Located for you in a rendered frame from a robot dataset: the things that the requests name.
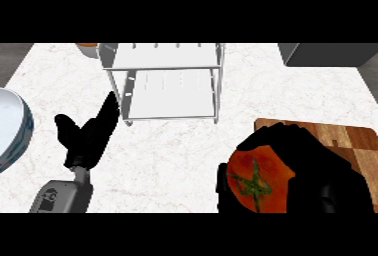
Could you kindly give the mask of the red tomato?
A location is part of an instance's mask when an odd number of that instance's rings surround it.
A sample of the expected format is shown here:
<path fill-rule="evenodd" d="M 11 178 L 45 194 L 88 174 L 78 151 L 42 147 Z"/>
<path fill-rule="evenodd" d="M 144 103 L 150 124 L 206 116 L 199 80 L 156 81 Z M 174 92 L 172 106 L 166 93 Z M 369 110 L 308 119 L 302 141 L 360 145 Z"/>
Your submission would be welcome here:
<path fill-rule="evenodd" d="M 285 213 L 288 181 L 295 176 L 268 146 L 236 150 L 227 162 L 227 185 L 254 213 Z"/>

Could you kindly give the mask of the orange-topped grey cup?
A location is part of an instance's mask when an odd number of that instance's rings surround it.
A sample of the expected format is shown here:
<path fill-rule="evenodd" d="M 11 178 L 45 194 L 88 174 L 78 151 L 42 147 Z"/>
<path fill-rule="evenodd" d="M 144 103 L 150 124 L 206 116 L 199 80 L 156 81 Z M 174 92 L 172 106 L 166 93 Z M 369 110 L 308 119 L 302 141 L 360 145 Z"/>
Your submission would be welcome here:
<path fill-rule="evenodd" d="M 88 58 L 97 59 L 97 44 L 96 43 L 76 43 L 78 50 Z"/>

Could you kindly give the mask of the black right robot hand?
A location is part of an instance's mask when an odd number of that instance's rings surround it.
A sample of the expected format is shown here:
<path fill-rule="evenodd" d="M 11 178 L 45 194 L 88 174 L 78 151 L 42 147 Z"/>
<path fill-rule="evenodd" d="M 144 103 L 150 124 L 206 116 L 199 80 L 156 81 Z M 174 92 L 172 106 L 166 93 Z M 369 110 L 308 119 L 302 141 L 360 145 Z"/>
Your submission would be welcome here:
<path fill-rule="evenodd" d="M 242 141 L 236 150 L 249 151 L 259 146 L 271 148 L 295 174 L 288 181 L 285 213 L 373 212 L 364 177 L 351 169 L 350 162 L 321 145 L 307 129 L 283 123 L 264 126 Z M 227 185 L 227 162 L 218 165 L 217 171 L 217 209 L 221 213 L 251 214 L 254 212 L 242 206 Z"/>

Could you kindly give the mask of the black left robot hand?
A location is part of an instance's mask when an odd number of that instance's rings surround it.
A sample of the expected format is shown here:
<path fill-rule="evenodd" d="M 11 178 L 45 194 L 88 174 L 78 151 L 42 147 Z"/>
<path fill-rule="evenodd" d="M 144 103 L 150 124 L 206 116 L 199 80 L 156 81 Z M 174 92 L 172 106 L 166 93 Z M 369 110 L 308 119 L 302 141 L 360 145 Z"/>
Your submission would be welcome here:
<path fill-rule="evenodd" d="M 99 163 L 113 133 L 119 117 L 115 93 L 109 92 L 97 116 L 90 118 L 82 127 L 65 115 L 54 116 L 57 140 L 66 148 L 63 166 L 79 166 L 90 170 Z"/>

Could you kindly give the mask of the white bowl with blue rim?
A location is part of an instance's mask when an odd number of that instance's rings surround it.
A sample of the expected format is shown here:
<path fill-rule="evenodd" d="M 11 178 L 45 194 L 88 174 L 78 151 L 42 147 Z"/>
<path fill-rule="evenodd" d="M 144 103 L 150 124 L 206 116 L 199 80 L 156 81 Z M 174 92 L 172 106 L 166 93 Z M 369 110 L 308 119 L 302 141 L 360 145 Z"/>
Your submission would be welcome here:
<path fill-rule="evenodd" d="M 28 104 L 19 94 L 0 88 L 0 173 L 26 151 L 34 131 Z"/>

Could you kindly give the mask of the dark grey appliance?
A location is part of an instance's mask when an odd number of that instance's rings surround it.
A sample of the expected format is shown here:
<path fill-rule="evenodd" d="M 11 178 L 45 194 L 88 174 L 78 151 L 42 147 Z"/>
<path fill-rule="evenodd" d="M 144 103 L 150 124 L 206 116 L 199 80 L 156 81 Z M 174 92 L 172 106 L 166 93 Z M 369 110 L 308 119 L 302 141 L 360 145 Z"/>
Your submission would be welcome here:
<path fill-rule="evenodd" d="M 358 67 L 378 53 L 378 43 L 279 43 L 288 67 Z"/>

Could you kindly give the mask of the wooden cutting board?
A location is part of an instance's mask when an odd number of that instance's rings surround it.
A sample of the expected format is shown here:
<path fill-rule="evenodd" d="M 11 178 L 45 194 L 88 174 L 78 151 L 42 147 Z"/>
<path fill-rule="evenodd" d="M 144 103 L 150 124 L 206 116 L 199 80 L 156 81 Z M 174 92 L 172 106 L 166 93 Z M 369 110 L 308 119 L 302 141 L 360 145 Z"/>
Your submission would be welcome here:
<path fill-rule="evenodd" d="M 370 128 L 258 118 L 254 129 L 282 122 L 305 128 L 320 143 L 351 163 L 369 187 L 373 211 L 378 213 L 378 134 Z"/>

